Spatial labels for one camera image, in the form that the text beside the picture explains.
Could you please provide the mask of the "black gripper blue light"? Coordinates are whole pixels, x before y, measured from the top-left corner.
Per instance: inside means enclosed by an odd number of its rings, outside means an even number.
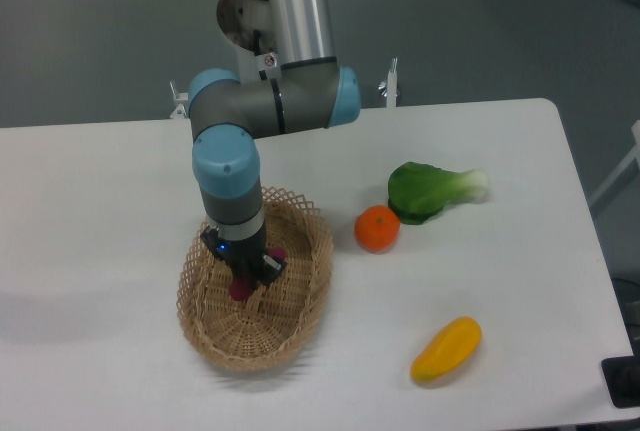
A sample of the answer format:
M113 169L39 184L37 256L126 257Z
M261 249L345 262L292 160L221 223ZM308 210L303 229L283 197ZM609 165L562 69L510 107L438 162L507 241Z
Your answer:
M200 240L216 260L227 264L233 276L247 275L263 286L275 282L287 266L285 250L266 250L265 226L246 239L227 240L216 228L207 225Z

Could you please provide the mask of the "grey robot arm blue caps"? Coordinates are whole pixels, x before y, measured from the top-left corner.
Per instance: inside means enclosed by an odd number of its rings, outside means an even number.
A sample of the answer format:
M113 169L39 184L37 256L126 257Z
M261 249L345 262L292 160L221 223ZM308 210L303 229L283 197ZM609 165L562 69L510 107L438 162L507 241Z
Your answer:
M202 71L188 88L201 238L234 286L254 290L286 266L285 253L266 244L256 141L351 123L361 97L355 72L337 62L327 0L219 0L217 17L252 65L244 76Z

